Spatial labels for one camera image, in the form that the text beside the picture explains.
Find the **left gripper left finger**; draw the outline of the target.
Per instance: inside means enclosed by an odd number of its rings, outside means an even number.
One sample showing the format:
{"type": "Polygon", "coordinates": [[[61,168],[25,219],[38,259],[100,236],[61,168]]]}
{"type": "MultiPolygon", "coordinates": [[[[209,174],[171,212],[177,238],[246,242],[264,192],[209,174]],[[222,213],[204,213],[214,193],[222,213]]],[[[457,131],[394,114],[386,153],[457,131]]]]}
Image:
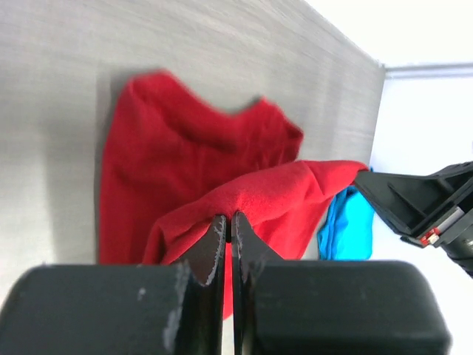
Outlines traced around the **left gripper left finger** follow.
{"type": "Polygon", "coordinates": [[[31,268],[1,310],[3,354],[219,354],[227,221],[169,266],[31,268]]]}

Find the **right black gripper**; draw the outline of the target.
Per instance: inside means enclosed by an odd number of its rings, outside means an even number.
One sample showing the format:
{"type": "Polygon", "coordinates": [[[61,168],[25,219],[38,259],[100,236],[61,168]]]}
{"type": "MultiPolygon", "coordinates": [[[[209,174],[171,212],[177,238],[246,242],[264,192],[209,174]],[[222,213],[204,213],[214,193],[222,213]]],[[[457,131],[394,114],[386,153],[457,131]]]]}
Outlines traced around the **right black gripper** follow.
{"type": "Polygon", "coordinates": [[[472,276],[472,162],[427,176],[360,172],[355,187],[403,242],[442,249],[472,276]]]}

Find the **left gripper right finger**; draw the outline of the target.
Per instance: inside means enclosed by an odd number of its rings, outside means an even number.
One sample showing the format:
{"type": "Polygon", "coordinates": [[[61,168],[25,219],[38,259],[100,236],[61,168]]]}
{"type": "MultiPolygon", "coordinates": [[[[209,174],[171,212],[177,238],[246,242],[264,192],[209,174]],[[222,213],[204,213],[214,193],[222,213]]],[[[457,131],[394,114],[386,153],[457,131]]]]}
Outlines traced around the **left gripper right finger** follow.
{"type": "Polygon", "coordinates": [[[451,336],[412,264],[284,260],[231,220],[236,354],[447,354],[451,336]]]}

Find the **red t shirt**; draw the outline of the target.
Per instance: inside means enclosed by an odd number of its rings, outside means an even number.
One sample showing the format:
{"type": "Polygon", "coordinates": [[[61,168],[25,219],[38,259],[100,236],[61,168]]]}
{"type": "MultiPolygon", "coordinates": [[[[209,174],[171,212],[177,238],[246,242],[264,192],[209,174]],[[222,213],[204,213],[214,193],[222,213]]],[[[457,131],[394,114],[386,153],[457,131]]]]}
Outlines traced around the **red t shirt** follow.
{"type": "Polygon", "coordinates": [[[103,151],[100,263],[173,263],[214,216],[236,212],[279,256],[299,259],[334,196],[366,169],[299,159],[303,136],[266,99],[229,114],[170,72],[132,78],[103,151]]]}

